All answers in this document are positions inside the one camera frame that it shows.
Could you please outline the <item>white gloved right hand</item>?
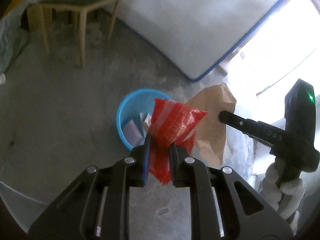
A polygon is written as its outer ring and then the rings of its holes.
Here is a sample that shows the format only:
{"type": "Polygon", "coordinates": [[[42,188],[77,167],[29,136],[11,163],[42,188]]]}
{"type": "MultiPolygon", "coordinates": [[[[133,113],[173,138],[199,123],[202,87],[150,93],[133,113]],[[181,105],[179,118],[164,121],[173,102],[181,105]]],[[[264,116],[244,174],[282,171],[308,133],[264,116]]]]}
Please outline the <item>white gloved right hand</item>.
{"type": "Polygon", "coordinates": [[[275,163],[272,163],[266,170],[259,194],[284,220],[289,219],[292,215],[294,215],[294,218],[298,218],[298,207],[304,197],[306,188],[304,181],[300,178],[296,178],[291,181],[283,182],[280,186],[277,186],[276,182],[278,179],[278,170],[276,169],[275,163]],[[289,196],[289,201],[285,207],[280,210],[280,202],[285,196],[289,196]]]}

